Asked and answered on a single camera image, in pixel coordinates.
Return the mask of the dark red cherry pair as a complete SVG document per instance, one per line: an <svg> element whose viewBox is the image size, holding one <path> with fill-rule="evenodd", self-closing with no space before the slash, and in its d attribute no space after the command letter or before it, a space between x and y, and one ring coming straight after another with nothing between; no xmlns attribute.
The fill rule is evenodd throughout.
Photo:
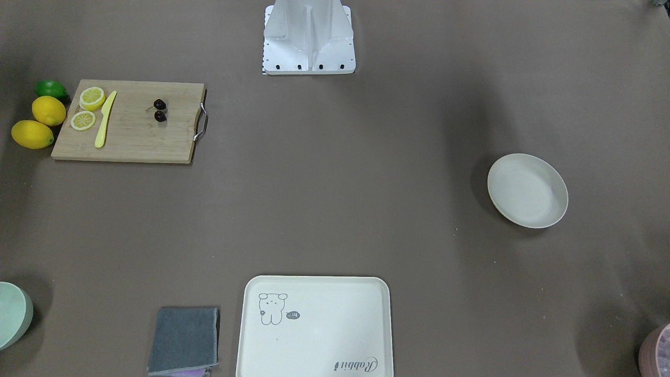
<svg viewBox="0 0 670 377"><path fill-rule="evenodd" d="M162 100L161 98L157 98L153 101L153 105L144 111L153 113L153 118L159 123L167 121L168 105L165 100Z"/></svg>

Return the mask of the beige round plate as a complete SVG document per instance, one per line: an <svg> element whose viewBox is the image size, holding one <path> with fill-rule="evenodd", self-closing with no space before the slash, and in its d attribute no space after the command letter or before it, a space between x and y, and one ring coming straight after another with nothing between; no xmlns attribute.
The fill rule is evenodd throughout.
<svg viewBox="0 0 670 377"><path fill-rule="evenodd" d="M513 224L543 229L567 212L569 196L562 176L541 158L510 153L496 160L487 176L488 195Z"/></svg>

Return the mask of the white rabbit tray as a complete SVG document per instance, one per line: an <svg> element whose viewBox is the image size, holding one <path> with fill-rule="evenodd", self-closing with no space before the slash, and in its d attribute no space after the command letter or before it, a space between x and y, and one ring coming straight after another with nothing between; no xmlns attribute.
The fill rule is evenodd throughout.
<svg viewBox="0 0 670 377"><path fill-rule="evenodd" d="M256 276L237 376L393 376L392 306L377 277Z"/></svg>

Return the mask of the wooden cutting board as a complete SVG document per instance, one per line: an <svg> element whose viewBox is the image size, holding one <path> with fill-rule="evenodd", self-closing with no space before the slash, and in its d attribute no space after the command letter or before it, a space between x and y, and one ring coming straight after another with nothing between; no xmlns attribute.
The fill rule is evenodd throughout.
<svg viewBox="0 0 670 377"><path fill-rule="evenodd" d="M77 131L70 119L81 110L79 96L84 89L97 86L110 95L117 91L111 109L107 140L102 148L94 147L94 139L102 121L96 110L96 124ZM146 81L82 79L75 93L67 118L53 145L56 160L141 162L151 164L189 164L196 141L203 136L206 121L203 111L206 86L203 83L157 83ZM153 113L144 110L157 98L167 103L167 121L159 123Z"/></svg>

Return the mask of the grey folded cloth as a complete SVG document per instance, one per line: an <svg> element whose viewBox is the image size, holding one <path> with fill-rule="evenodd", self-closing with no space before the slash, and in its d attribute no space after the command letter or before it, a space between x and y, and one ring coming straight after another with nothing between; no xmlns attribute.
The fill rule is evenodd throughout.
<svg viewBox="0 0 670 377"><path fill-rule="evenodd" d="M158 310L149 376L209 376L218 358L215 306L165 306Z"/></svg>

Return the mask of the yellow plastic knife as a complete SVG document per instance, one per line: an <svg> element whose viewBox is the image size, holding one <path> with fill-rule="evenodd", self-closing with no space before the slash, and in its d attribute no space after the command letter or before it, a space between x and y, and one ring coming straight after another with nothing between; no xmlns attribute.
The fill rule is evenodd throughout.
<svg viewBox="0 0 670 377"><path fill-rule="evenodd" d="M107 96L105 102L101 107L102 121L100 123L96 138L94 139L94 147L102 148L105 145L107 140L107 128L111 109L114 105L115 98L117 96L117 91L112 91L110 95Z"/></svg>

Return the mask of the lemon slice near lime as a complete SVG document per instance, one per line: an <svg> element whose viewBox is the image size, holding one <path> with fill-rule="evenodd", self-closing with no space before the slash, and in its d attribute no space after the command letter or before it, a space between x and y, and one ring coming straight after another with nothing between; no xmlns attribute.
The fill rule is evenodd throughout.
<svg viewBox="0 0 670 377"><path fill-rule="evenodd" d="M82 110L94 112L103 105L106 99L107 96L102 88L97 86L89 87L82 91L79 97L79 106Z"/></svg>

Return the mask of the yellow lemon near lime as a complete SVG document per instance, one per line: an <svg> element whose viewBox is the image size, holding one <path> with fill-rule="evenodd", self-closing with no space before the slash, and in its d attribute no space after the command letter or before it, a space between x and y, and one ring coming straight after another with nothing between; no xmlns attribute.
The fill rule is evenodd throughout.
<svg viewBox="0 0 670 377"><path fill-rule="evenodd" d="M66 117L65 106L53 96L39 96L31 103L32 115L36 121L48 127L59 126Z"/></svg>

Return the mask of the green lime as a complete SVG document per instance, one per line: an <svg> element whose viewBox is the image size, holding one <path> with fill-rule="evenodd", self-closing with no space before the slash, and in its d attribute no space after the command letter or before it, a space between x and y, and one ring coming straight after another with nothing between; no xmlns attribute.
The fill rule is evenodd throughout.
<svg viewBox="0 0 670 377"><path fill-rule="evenodd" d="M41 80L36 82L34 91L38 96L53 96L57 100L67 99L69 93L64 84L55 80Z"/></svg>

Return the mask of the yellow lemon outer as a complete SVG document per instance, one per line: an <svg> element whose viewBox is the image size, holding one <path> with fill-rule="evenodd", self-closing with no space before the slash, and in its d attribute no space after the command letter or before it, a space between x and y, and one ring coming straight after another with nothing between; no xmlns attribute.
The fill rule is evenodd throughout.
<svg viewBox="0 0 670 377"><path fill-rule="evenodd" d="M37 121L19 121L10 130L16 143L28 149L46 148L53 144L55 137L50 127Z"/></svg>

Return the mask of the mint green bowl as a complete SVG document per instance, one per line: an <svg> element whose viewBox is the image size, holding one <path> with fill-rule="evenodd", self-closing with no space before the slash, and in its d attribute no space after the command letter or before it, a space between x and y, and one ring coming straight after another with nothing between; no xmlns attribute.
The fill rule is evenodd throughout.
<svg viewBox="0 0 670 377"><path fill-rule="evenodd" d="M10 282L1 282L1 350L24 335L33 314L34 306L26 291Z"/></svg>

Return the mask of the pink bowl with ice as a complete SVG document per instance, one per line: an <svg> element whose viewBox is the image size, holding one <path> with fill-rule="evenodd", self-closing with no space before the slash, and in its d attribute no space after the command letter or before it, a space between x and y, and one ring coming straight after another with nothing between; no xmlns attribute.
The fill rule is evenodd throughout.
<svg viewBox="0 0 670 377"><path fill-rule="evenodd" d="M669 324L644 339L638 355L641 376L669 376Z"/></svg>

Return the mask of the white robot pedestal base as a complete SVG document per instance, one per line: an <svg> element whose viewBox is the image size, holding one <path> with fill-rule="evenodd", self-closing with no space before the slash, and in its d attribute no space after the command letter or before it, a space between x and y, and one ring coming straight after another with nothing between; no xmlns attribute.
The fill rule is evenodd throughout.
<svg viewBox="0 0 670 377"><path fill-rule="evenodd" d="M350 7L340 1L275 1L266 7L263 74L355 72L351 15Z"/></svg>

